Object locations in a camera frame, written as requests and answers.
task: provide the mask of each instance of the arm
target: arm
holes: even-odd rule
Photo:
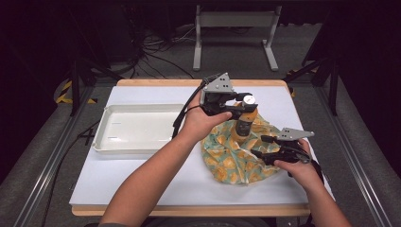
[[[188,109],[200,103],[198,93]],[[192,148],[231,113],[206,115],[201,108],[190,110],[177,136],[138,167],[120,185],[100,223],[140,226],[180,170]]]
[[[306,140],[300,140],[299,143],[310,154],[310,147]],[[351,226],[348,219],[327,192],[312,164],[302,164],[300,162],[290,164],[277,160],[274,165],[290,172],[293,178],[304,188],[316,226]]]

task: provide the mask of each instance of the white tray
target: white tray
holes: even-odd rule
[[[171,140],[173,122],[182,108],[182,104],[108,106],[92,147],[109,154],[152,154]]]

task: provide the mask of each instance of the crumpled fabric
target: crumpled fabric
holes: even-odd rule
[[[276,136],[280,131],[258,114],[253,121],[248,139],[241,145],[232,139],[231,128],[234,120],[215,126],[200,141],[203,161],[218,182],[230,184],[254,183],[276,173],[279,168],[266,166],[251,153],[251,149],[263,153],[277,152],[280,147],[275,143],[260,140],[261,135]]]

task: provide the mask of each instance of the white tabletop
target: white tabletop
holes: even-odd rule
[[[114,87],[107,106],[116,104],[182,103],[195,87]],[[252,93],[259,113],[273,126],[302,130],[292,98],[284,86],[236,86],[238,93]],[[90,148],[71,197],[73,206],[107,205],[118,186],[148,157],[134,154],[100,154]],[[328,183],[326,188],[331,194]],[[201,158],[197,144],[158,205],[306,204],[305,191],[284,170],[248,185],[219,183]]]

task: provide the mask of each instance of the wrist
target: wrist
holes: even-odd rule
[[[186,131],[185,129],[179,131],[175,139],[180,140],[189,146],[195,146],[200,141],[193,132]]]
[[[303,185],[303,188],[306,194],[326,191],[326,188],[324,187],[324,184],[319,176],[313,176],[308,184]]]

